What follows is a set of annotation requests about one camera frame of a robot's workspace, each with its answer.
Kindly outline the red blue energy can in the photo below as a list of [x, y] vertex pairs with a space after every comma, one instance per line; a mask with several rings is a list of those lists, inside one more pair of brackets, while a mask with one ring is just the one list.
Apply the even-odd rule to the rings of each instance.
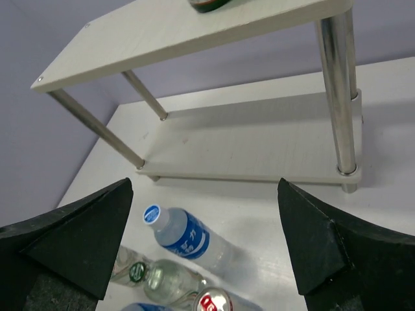
[[261, 311], [257, 304], [219, 287], [207, 287], [195, 298], [193, 311]]

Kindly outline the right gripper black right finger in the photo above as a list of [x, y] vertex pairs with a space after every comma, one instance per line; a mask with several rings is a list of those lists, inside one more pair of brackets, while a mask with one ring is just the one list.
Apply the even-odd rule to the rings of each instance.
[[308, 310], [413, 310], [414, 237], [346, 213], [286, 179], [279, 215]]

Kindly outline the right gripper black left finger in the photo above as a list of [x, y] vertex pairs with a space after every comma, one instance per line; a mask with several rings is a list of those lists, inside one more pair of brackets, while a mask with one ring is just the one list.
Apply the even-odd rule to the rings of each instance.
[[133, 199], [119, 180], [1, 228], [2, 310], [95, 310], [104, 299]]

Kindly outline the clear green cap bottle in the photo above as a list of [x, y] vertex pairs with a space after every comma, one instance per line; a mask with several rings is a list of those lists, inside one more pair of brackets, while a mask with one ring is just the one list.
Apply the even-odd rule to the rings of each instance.
[[110, 281], [141, 289], [159, 305], [191, 310], [197, 295], [211, 284], [199, 272], [168, 259], [150, 260], [133, 249], [120, 246]]

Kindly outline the blue label water bottle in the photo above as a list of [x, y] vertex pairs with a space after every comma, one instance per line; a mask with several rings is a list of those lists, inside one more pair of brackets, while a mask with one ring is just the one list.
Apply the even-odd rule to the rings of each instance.
[[172, 309], [161, 305], [132, 303], [125, 306], [121, 311], [172, 311]]
[[201, 220], [179, 207], [153, 204], [143, 212], [156, 242], [171, 253], [222, 277], [240, 265], [242, 251]]

